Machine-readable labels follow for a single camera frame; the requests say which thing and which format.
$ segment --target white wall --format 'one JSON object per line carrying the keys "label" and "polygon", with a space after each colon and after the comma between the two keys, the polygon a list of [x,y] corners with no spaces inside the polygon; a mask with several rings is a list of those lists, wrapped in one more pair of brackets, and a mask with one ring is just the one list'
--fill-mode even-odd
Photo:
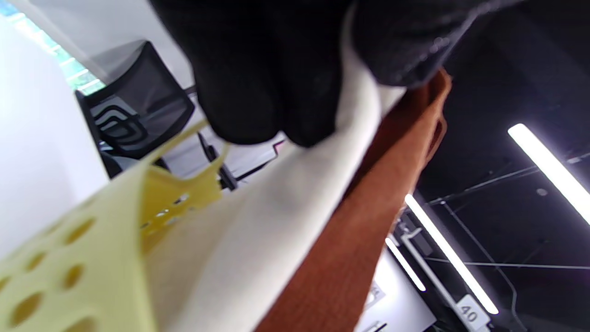
{"label": "white wall", "polygon": [[0,259],[109,182],[59,65],[0,17]]}
{"label": "white wall", "polygon": [[118,59],[101,54],[150,40],[183,88],[194,85],[191,66],[147,0],[9,0],[100,79]]}

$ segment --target number 40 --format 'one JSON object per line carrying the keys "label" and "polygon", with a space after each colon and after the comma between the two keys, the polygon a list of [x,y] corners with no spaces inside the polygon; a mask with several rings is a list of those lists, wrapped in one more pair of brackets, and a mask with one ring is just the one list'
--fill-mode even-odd
{"label": "number 40", "polygon": [[465,305],[461,307],[461,310],[463,310],[463,314],[465,315],[465,317],[467,317],[468,321],[473,322],[477,319],[477,313],[471,311],[471,307]]}

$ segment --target hole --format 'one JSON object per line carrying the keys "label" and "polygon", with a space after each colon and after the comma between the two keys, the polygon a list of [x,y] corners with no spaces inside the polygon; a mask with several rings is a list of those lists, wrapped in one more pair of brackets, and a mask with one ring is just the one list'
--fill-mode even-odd
{"label": "hole", "polygon": [[6,276],[2,280],[0,280],[0,293],[2,292],[2,290],[4,289],[4,286],[6,286],[6,284],[9,281],[10,281],[10,277],[9,276]]}
{"label": "hole", "polygon": [[182,202],[184,202],[185,200],[187,200],[189,197],[190,197],[190,195],[189,195],[189,194],[184,194],[184,195],[180,196],[180,198],[179,198],[179,199],[177,199],[177,200],[174,202],[174,205],[181,204]]}
{"label": "hole", "polygon": [[76,240],[82,237],[82,235],[86,234],[88,230],[94,225],[94,219],[86,220],[85,223],[78,226],[78,228],[74,229],[70,235],[65,239],[66,245],[70,245],[74,243]]}
{"label": "hole", "polygon": [[537,189],[537,195],[539,195],[539,196],[547,196],[548,194],[549,194],[549,192],[543,188]]}
{"label": "hole", "polygon": [[91,318],[84,318],[80,321],[77,321],[74,325],[70,326],[64,332],[95,332],[96,323],[94,323],[94,319]]}
{"label": "hole", "polygon": [[19,303],[12,312],[11,327],[17,327],[29,319],[39,308],[42,299],[43,295],[41,293],[35,293]]}
{"label": "hole", "polygon": [[33,259],[31,259],[31,261],[29,262],[29,265],[27,265],[27,272],[30,272],[30,271],[33,271],[34,269],[36,269],[39,266],[39,264],[41,264],[43,259],[45,259],[45,256],[46,256],[46,253],[40,252],[35,257],[33,257]]}
{"label": "hole", "polygon": [[164,210],[160,211],[160,213],[156,214],[156,217],[161,217],[161,216],[163,216],[164,214],[166,214],[168,212],[170,212],[170,210],[164,209]]}
{"label": "hole", "polygon": [[76,284],[78,284],[80,281],[82,274],[84,274],[83,265],[75,265],[71,267],[68,273],[65,275],[64,288],[70,289],[73,286],[76,286]]}

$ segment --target window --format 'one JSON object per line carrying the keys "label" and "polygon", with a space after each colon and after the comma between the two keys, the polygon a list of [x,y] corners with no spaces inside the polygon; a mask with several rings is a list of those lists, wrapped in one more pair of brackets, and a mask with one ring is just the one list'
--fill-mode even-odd
{"label": "window", "polygon": [[72,89],[80,90],[85,95],[89,95],[104,87],[103,82],[51,39],[45,31],[28,19],[25,14],[21,13],[6,0],[0,0],[0,15],[7,17],[8,21],[18,31],[35,41],[43,50],[58,61],[64,72],[65,79]]}

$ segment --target white cloth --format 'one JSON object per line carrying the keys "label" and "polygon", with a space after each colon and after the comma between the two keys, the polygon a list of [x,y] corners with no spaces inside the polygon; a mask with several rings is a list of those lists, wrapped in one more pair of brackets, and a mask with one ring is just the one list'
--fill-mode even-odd
{"label": "white cloth", "polygon": [[343,35],[335,134],[312,149],[285,147],[254,183],[177,225],[148,257],[162,331],[252,331],[329,220],[382,110],[405,91],[389,88],[380,95],[348,29]]}

